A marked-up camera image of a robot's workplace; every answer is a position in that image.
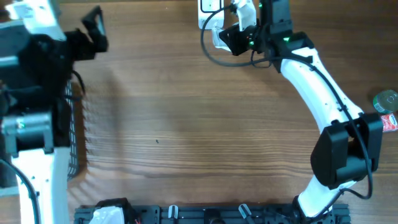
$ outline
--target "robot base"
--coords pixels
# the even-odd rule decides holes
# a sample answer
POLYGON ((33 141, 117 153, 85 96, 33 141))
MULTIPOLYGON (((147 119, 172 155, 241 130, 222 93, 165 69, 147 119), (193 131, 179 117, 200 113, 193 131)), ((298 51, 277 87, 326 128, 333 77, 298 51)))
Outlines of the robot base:
MULTIPOLYGON (((103 206, 116 206, 123 209, 125 221, 137 220, 142 224, 289 224, 289 213, 292 204, 271 204, 266 206, 247 206, 251 215, 245 215, 241 208, 245 204, 235 207, 170 207, 131 206, 125 198, 105 200, 95 207, 80 207, 75 212, 74 224, 90 223, 95 210, 103 206)), ((350 224, 348 205, 337 204, 325 219, 314 224, 350 224)))

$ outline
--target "wooden table surface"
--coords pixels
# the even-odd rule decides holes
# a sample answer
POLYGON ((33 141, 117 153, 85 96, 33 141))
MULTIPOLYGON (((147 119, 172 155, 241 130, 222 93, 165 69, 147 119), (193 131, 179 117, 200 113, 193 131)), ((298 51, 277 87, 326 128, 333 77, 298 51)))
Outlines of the wooden table surface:
MULTIPOLYGON (((81 27, 95 5, 62 4, 64 30, 81 27)), ((101 7, 109 52, 76 63, 87 96, 77 111, 82 171, 68 184, 71 217, 80 205, 115 197, 134 205, 289 203, 307 186, 319 130, 281 74, 211 63, 200 48, 196 1, 101 7)), ((377 91, 397 88, 396 1, 294 0, 290 10, 295 30, 308 34, 363 110, 374 111, 377 91)), ((227 14, 226 25, 235 20, 227 14)), ((397 137, 383 136, 372 199, 341 197, 353 223, 398 223, 397 137)), ((366 181, 354 189, 365 194, 366 181)), ((0 211, 0 223, 18 223, 18 198, 0 199, 0 211)))

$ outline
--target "robotic arm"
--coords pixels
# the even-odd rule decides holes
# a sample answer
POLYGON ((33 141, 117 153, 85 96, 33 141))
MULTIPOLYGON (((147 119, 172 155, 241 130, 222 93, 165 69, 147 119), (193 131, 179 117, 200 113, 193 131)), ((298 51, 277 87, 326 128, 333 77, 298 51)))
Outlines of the robotic arm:
POLYGON ((289 0, 260 0, 259 8, 261 16, 257 22, 251 0, 235 0, 220 9, 235 13, 239 24, 225 30, 213 27, 213 43, 235 56, 253 50, 264 54, 264 59, 237 64, 217 61, 204 47, 204 30, 201 44, 205 55, 219 65, 237 67, 272 62, 276 70, 293 84, 312 112, 321 132, 311 155, 314 176, 308 187, 295 198, 297 210, 291 217, 294 223, 311 223, 330 211, 343 192, 354 193, 362 199, 370 198, 371 172, 378 167, 382 123, 377 114, 364 114, 342 92, 307 35, 293 33, 289 0), (367 196, 349 189, 367 175, 367 196))
POLYGON ((13 21, 0 24, 1 134, 14 168, 1 162, 17 173, 21 223, 69 223, 67 100, 73 97, 65 89, 75 61, 108 49, 102 11, 97 6, 82 19, 90 40, 79 29, 61 30, 51 0, 16 1, 6 9, 13 21))

